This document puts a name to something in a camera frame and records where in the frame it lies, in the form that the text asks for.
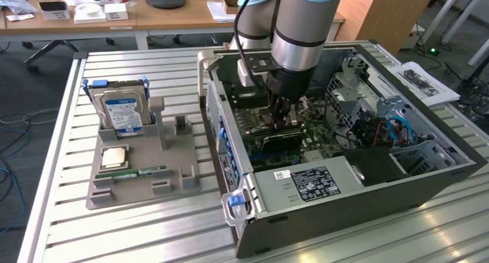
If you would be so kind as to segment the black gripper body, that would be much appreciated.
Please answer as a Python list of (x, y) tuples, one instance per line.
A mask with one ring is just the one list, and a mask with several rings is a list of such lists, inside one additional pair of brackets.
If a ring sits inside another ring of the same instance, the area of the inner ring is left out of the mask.
[(308, 91), (316, 68), (304, 71), (279, 69), (268, 72), (267, 87), (279, 97), (299, 101)]

